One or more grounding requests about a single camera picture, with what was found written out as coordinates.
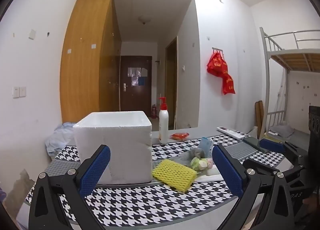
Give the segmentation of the red snack packet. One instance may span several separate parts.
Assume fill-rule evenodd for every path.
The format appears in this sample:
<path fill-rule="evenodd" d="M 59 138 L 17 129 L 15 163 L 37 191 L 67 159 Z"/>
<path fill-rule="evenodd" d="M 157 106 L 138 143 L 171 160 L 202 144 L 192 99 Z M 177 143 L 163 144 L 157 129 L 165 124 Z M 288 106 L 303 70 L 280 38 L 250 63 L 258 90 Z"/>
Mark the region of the red snack packet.
<path fill-rule="evenodd" d="M 174 133 L 170 136 L 172 140 L 183 141 L 189 137 L 189 133 Z"/>

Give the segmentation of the blue face mask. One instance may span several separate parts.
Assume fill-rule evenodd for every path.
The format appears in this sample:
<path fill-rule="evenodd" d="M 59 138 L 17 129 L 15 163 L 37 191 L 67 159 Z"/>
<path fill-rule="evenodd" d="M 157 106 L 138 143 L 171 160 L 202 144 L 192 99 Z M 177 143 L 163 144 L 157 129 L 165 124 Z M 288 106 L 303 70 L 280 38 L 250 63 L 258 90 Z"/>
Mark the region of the blue face mask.
<path fill-rule="evenodd" d="M 204 151 L 205 158 L 211 158 L 212 157 L 212 146 L 213 146 L 213 142 L 210 138 L 202 137 L 200 140 L 200 143 L 198 145 L 198 148 L 202 149 Z"/>

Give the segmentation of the black smartphone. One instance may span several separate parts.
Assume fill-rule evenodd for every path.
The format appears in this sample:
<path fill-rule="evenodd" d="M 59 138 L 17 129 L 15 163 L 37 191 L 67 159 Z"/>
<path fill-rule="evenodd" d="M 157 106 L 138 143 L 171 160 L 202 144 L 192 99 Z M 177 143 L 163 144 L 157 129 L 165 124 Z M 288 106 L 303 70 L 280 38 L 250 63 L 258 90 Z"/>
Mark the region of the black smartphone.
<path fill-rule="evenodd" d="M 247 143 L 251 147 L 255 148 L 256 150 L 262 152 L 262 153 L 268 153 L 269 151 L 267 149 L 264 149 L 260 146 L 260 141 L 254 137 L 246 136 L 243 139 L 243 142 Z"/>

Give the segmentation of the metal bunk bed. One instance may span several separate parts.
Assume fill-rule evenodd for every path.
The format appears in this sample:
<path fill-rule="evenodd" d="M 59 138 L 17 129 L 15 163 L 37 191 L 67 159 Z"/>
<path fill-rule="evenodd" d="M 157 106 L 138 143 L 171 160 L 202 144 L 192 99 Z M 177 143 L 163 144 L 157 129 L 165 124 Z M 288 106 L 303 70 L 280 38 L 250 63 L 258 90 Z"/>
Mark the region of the metal bunk bed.
<path fill-rule="evenodd" d="M 300 33 L 318 33 L 318 29 L 307 29 L 300 31 L 284 32 L 268 35 L 263 27 L 259 28 L 263 44 L 263 53 L 265 59 L 266 74 L 266 93 L 264 104 L 264 115 L 259 133 L 261 140 L 271 126 L 276 122 L 284 121 L 287 118 L 287 107 L 289 98 L 289 73 L 292 71 L 319 73 L 319 49 L 318 48 L 300 48 L 300 42 L 319 41 L 319 39 L 297 39 Z M 295 49 L 284 49 L 273 38 L 277 36 L 292 35 L 295 40 Z M 270 60 L 275 61 L 285 70 L 285 93 L 284 108 L 282 110 L 269 112 L 270 104 Z"/>

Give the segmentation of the white pump lotion bottle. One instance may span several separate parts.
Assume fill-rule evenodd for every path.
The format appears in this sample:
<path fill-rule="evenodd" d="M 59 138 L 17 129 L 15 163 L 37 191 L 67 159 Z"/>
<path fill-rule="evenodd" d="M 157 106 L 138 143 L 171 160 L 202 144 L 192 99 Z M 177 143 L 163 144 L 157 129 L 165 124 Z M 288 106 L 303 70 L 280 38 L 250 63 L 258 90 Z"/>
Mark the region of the white pump lotion bottle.
<path fill-rule="evenodd" d="M 169 135 L 169 113 L 166 103 L 166 97 L 160 97 L 160 111 L 159 111 L 159 141 L 165 145 L 168 142 Z"/>

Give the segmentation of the ceiling lamp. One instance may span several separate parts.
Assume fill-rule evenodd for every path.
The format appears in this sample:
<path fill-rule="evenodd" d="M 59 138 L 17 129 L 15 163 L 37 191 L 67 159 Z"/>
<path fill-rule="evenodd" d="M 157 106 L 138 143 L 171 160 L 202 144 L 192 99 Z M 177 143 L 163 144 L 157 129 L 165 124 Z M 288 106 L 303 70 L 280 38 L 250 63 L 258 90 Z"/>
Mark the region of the ceiling lamp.
<path fill-rule="evenodd" d="M 138 17 L 138 21 L 142 24 L 142 25 L 146 25 L 147 23 L 149 23 L 151 21 L 150 17 L 146 17 L 146 16 L 139 16 Z"/>

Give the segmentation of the wooden boards against wall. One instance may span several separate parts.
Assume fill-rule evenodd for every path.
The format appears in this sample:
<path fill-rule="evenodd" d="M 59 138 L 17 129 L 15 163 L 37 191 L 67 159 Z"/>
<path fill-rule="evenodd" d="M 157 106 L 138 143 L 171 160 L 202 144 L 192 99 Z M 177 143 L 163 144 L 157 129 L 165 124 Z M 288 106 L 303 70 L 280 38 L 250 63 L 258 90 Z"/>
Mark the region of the wooden boards against wall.
<path fill-rule="evenodd" d="M 261 133 L 264 133 L 264 127 L 263 127 L 263 119 L 264 119 L 264 107 L 263 107 L 263 101 L 257 101 L 255 103 L 255 120 L 256 120 L 256 126 L 257 126 L 257 138 L 260 138 Z"/>

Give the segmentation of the wooden wardrobe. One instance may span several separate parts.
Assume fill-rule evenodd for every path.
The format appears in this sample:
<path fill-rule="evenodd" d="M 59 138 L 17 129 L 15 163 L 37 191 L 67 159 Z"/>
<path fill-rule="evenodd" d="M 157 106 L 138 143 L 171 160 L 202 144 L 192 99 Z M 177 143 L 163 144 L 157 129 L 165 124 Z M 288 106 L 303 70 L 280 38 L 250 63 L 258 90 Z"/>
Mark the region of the wooden wardrobe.
<path fill-rule="evenodd" d="M 120 50 L 114 0 L 76 0 L 61 55 L 63 122 L 120 109 Z"/>

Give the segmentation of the red plastic bag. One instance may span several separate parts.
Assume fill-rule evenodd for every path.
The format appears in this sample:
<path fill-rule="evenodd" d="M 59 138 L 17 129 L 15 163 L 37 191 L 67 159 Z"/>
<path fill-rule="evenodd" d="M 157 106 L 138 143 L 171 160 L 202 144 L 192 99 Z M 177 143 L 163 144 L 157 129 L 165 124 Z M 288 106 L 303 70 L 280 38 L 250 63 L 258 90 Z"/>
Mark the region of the red plastic bag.
<path fill-rule="evenodd" d="M 235 94 L 234 81 L 228 72 L 228 65 L 223 52 L 213 49 L 213 53 L 207 63 L 207 72 L 222 79 L 222 93 Z"/>

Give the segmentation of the grey sock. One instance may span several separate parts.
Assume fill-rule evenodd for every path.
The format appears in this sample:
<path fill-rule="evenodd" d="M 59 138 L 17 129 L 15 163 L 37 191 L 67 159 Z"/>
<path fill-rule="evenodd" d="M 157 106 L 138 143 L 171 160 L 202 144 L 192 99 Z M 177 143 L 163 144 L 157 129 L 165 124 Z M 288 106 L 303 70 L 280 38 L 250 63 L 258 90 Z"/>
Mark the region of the grey sock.
<path fill-rule="evenodd" d="M 177 162 L 178 164 L 189 167 L 193 158 L 204 158 L 205 153 L 203 149 L 192 148 L 186 152 L 180 153 L 176 157 L 171 157 L 170 160 Z"/>

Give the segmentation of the houndstooth table mat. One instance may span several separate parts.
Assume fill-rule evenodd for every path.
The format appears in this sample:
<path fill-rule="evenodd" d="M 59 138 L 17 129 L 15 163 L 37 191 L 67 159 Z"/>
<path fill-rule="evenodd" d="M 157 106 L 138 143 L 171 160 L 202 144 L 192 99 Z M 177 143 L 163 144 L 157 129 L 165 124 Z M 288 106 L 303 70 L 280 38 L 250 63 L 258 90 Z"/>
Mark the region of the houndstooth table mat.
<path fill-rule="evenodd" d="M 220 134 L 209 137 L 214 145 L 231 147 L 233 153 L 240 153 L 240 141 Z M 200 139 L 172 142 L 167 145 L 152 146 L 153 167 L 163 159 L 176 157 L 182 152 L 197 147 Z M 253 159 L 271 167 L 282 162 L 284 156 L 275 152 L 267 154 L 253 149 L 239 154 L 239 161 Z M 78 150 L 75 146 L 65 146 L 45 169 L 49 176 L 64 175 L 71 168 L 80 166 Z M 235 198 L 224 181 L 194 182 L 188 191 L 180 193 L 176 189 L 153 178 L 150 183 L 126 186 L 102 186 L 85 198 L 88 207 L 106 228 L 111 227 L 158 227 L 179 220 L 187 220 L 211 212 Z"/>

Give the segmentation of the green tissue pack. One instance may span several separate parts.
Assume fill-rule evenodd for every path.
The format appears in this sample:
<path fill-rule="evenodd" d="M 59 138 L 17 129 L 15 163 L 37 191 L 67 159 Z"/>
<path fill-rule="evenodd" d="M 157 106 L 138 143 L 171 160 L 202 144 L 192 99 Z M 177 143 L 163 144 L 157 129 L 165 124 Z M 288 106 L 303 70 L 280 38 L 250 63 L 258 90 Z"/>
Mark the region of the green tissue pack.
<path fill-rule="evenodd" d="M 211 158 L 194 157 L 190 163 L 190 167 L 195 171 L 210 170 L 213 167 L 213 160 Z"/>

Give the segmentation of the yellow foam net sleeve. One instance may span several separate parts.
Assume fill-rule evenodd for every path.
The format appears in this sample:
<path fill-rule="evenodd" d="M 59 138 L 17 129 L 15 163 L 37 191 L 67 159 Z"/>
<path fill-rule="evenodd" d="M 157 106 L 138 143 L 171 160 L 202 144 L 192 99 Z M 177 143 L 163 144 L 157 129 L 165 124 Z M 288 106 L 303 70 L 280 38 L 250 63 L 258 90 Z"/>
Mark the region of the yellow foam net sleeve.
<path fill-rule="evenodd" d="M 184 193 L 196 179 L 197 172 L 187 166 L 165 159 L 152 170 L 152 176 Z"/>

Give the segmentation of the dark brown entrance door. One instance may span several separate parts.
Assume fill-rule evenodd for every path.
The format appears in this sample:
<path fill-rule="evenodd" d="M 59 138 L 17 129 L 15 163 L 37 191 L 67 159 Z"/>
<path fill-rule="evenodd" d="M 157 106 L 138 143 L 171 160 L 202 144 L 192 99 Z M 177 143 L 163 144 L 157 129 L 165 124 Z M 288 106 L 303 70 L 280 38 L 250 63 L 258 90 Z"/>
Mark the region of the dark brown entrance door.
<path fill-rule="evenodd" d="M 120 108 L 151 114 L 152 57 L 122 56 L 120 61 Z"/>

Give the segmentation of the white remote control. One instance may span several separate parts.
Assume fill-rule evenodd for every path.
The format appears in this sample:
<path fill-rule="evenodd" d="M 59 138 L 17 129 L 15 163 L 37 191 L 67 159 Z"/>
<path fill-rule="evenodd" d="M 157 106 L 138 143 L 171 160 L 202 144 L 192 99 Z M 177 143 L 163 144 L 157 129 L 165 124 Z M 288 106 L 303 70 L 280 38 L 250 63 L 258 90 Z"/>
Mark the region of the white remote control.
<path fill-rule="evenodd" d="M 217 127 L 216 128 L 219 132 L 225 134 L 225 135 L 228 135 L 230 136 L 231 138 L 234 138 L 235 140 L 242 140 L 243 138 L 245 138 L 247 135 L 242 133 L 242 132 L 239 132 L 239 131 L 234 131 L 234 130 L 231 130 L 231 129 L 228 129 L 228 128 L 225 128 L 225 127 Z"/>

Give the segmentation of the light blue crumpled cloth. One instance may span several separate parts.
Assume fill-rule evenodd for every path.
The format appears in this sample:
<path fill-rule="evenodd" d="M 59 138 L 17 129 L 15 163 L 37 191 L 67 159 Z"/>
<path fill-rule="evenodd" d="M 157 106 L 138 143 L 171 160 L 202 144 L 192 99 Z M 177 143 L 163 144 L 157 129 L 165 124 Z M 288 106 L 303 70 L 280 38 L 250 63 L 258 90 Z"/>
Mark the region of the light blue crumpled cloth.
<path fill-rule="evenodd" d="M 75 123 L 65 122 L 59 125 L 53 134 L 45 141 L 48 155 L 53 159 L 66 146 L 76 146 L 74 139 Z"/>

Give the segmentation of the red fire extinguisher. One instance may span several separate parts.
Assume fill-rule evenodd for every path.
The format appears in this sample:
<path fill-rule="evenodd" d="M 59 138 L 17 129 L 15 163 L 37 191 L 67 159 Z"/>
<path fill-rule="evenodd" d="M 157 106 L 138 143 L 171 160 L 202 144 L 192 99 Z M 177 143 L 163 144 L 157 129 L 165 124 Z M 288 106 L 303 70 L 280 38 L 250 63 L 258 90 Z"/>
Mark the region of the red fire extinguisher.
<path fill-rule="evenodd" d="M 156 106 L 156 105 L 152 105 L 151 117 L 152 117 L 153 119 L 156 119 L 156 118 L 157 118 L 157 106 Z"/>

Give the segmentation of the white wall socket pair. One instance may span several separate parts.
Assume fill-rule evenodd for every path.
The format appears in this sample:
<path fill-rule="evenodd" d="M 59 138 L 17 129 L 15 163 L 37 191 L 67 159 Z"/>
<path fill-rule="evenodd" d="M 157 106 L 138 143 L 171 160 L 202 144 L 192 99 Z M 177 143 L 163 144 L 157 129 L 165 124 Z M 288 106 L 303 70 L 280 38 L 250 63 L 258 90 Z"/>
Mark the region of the white wall socket pair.
<path fill-rule="evenodd" d="M 13 99 L 17 99 L 20 97 L 26 97 L 26 96 L 27 96 L 27 88 L 25 86 L 12 88 L 12 98 Z"/>

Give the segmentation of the white towel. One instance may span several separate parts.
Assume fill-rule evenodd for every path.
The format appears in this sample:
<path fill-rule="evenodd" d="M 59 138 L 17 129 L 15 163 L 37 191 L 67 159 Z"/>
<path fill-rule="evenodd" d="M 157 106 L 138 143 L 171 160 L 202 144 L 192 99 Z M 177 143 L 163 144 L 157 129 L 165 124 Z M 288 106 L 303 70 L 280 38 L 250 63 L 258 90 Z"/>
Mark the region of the white towel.
<path fill-rule="evenodd" d="M 217 166 L 215 165 L 213 165 L 212 168 L 210 169 L 202 171 L 195 179 L 195 182 L 218 182 L 218 181 L 223 181 L 223 177 L 220 174 L 219 170 L 217 169 Z"/>

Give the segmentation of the white styrofoam box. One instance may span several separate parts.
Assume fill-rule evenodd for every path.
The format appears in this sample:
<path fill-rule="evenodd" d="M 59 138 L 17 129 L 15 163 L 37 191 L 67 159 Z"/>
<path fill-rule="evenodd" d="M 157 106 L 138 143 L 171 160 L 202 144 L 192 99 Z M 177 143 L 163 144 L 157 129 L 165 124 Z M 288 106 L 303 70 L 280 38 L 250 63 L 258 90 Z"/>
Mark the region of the white styrofoam box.
<path fill-rule="evenodd" d="M 152 180 L 152 124 L 143 111 L 93 112 L 73 126 L 80 161 L 100 145 L 111 151 L 101 185 L 138 184 Z"/>

